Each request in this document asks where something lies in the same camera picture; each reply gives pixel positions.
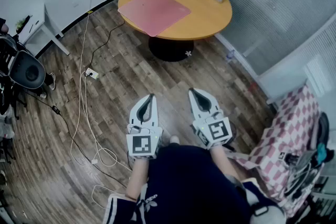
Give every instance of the black cloth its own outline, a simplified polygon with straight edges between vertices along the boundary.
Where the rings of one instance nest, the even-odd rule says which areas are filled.
[[[137,203],[110,198],[103,223],[249,223],[246,199],[208,151],[195,146],[161,148],[150,160],[149,180]]]

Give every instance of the white stripe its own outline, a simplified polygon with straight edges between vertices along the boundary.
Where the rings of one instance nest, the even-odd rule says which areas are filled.
[[[109,224],[113,224],[114,223],[114,219],[116,218],[116,214],[117,214],[117,198],[113,198],[112,199],[112,202],[113,202],[113,207],[112,207],[112,215],[111,215],[111,220],[110,220],[110,223]]]

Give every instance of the power strip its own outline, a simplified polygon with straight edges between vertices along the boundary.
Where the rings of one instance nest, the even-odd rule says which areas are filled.
[[[85,72],[85,76],[90,76],[94,79],[98,79],[99,74],[97,72],[95,72],[94,70],[92,70],[91,68],[88,68]]]

